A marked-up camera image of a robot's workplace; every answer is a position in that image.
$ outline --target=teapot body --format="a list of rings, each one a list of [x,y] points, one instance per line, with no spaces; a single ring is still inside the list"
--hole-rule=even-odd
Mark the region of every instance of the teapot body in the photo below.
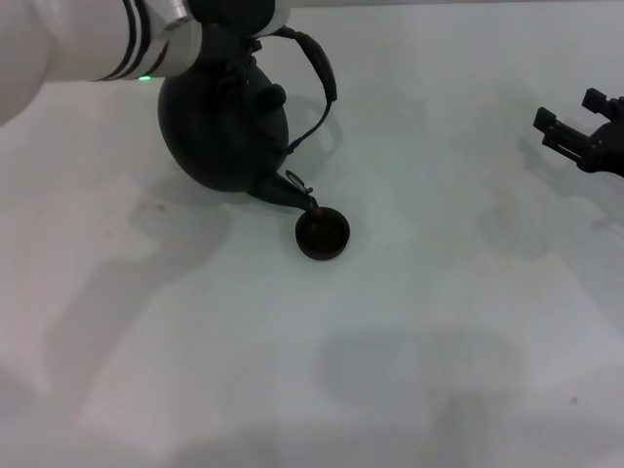
[[[249,84],[225,93],[222,75],[197,66],[168,78],[158,115],[169,150],[195,180],[213,190],[247,192],[286,158],[289,126],[282,105],[257,109],[271,82],[255,65]]]

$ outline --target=teapot spout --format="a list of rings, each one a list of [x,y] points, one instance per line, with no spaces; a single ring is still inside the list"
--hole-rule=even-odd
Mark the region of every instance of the teapot spout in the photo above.
[[[318,209],[314,197],[278,174],[261,180],[248,193],[254,198],[272,205],[299,208],[305,212]]]

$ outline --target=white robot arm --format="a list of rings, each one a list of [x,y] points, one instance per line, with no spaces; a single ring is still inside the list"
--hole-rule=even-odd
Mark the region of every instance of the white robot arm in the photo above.
[[[202,46],[195,19],[260,37],[289,13],[287,0],[0,0],[0,125],[45,82],[183,73]]]

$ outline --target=small cup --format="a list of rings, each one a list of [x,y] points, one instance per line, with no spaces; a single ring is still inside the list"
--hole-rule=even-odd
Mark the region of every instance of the small cup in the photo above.
[[[320,208],[299,218],[295,229],[301,251],[314,260],[332,260],[342,254],[349,243],[351,228],[347,219],[336,210]]]

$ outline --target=black strap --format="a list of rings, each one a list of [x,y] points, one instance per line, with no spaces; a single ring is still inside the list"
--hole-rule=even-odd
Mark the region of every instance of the black strap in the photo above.
[[[335,82],[335,76],[333,74],[332,64],[328,59],[328,56],[323,51],[321,45],[316,42],[312,37],[302,32],[295,31],[289,27],[282,27],[272,34],[276,37],[284,37],[286,39],[293,39],[297,42],[299,47],[303,50],[303,53],[308,57],[310,63],[314,67],[321,83],[323,83],[323,89],[325,90],[325,99],[327,105],[323,117],[318,124],[316,124],[309,132],[304,136],[296,139],[291,145],[286,148],[286,155],[289,156],[308,138],[310,138],[321,126],[325,123],[330,111],[332,110],[332,104],[338,99],[337,85]]]

